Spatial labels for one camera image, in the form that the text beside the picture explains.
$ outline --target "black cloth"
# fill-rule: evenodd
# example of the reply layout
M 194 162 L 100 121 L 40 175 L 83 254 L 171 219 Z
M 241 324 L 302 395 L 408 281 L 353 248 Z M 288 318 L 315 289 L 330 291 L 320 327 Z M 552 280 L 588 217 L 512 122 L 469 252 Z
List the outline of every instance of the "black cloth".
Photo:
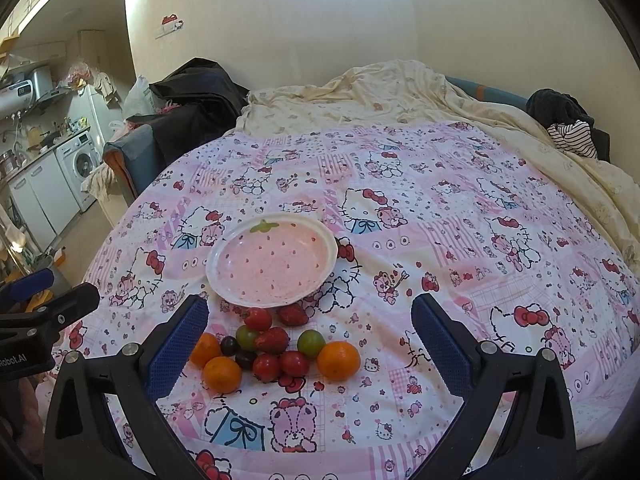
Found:
M 593 117 L 571 95 L 561 94 L 551 88 L 537 90 L 527 101 L 525 110 L 545 129 L 552 124 L 574 124 L 575 121 L 584 121 L 591 130 L 591 140 L 598 153 L 598 159 L 609 162 L 609 134 L 593 127 Z
M 218 63 L 199 57 L 149 88 L 158 97 L 182 105 L 167 114 L 127 119 L 152 127 L 166 166 L 236 126 L 247 105 L 248 90 L 231 81 Z

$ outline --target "pink hello kitty tablecloth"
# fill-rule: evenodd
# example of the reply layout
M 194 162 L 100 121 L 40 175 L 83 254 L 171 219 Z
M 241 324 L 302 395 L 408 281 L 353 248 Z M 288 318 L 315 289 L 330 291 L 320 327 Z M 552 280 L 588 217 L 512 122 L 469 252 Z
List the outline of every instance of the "pink hello kitty tablecloth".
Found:
M 343 383 L 315 365 L 271 384 L 245 373 L 238 392 L 219 395 L 187 364 L 158 405 L 221 480 L 408 478 L 461 402 L 412 329 L 412 298 L 425 291 L 479 340 L 523 354 L 552 348 L 577 428 L 590 416 L 580 402 L 635 348 L 638 283 L 571 198 L 475 127 L 426 123 L 233 134 L 180 158 L 101 247 L 86 274 L 100 307 L 68 329 L 56 363 L 71 349 L 101 356 L 141 342 L 188 294 L 207 298 L 209 332 L 234 334 L 241 309 L 210 291 L 207 256 L 237 222 L 273 211 L 318 218 L 339 244 L 334 272 L 301 301 L 308 325 L 287 329 L 291 345 L 313 328 L 354 344 L 362 368 Z M 470 468 L 486 461 L 510 400 Z M 144 465 L 116 398 L 110 406 Z

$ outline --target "tangerine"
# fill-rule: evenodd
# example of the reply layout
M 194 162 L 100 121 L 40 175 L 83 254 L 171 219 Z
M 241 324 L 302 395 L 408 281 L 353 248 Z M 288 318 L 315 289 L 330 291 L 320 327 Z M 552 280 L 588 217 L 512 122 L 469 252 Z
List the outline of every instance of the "tangerine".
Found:
M 242 381 L 242 370 L 229 357 L 214 357 L 202 371 L 207 386 L 219 394 L 230 394 L 238 389 Z
M 222 350 L 220 350 L 220 343 L 218 343 L 216 336 L 205 332 L 200 336 L 196 346 L 191 351 L 189 361 L 198 368 L 204 368 L 205 364 L 220 355 L 222 355 Z
M 332 341 L 322 347 L 316 359 L 318 370 L 331 381 L 343 381 L 360 368 L 360 353 L 351 343 Z

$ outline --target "metal bolt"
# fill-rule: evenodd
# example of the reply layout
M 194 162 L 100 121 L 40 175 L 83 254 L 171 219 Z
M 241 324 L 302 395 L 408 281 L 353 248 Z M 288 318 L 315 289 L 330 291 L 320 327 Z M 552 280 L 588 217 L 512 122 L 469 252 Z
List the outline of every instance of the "metal bolt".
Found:
M 140 345 L 138 343 L 127 343 L 122 347 L 122 354 L 135 355 L 138 351 L 138 348 L 140 348 Z
M 556 353 L 551 348 L 543 348 L 542 357 L 547 361 L 553 361 L 556 358 Z
M 78 361 L 79 357 L 80 352 L 74 350 L 73 352 L 69 352 L 67 355 L 65 355 L 65 361 L 67 363 L 75 363 L 76 361 Z
M 480 349 L 485 354 L 495 354 L 498 351 L 498 347 L 495 345 L 495 343 L 492 343 L 491 341 L 482 341 L 480 343 Z

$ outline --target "plate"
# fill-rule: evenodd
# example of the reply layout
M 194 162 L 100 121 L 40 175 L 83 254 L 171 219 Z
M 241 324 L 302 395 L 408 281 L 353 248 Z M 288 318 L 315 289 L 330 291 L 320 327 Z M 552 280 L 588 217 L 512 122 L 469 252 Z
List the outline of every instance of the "plate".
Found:
M 260 215 L 238 224 L 213 247 L 207 279 L 229 303 L 286 305 L 320 288 L 334 269 L 337 250 L 332 232 L 314 218 Z

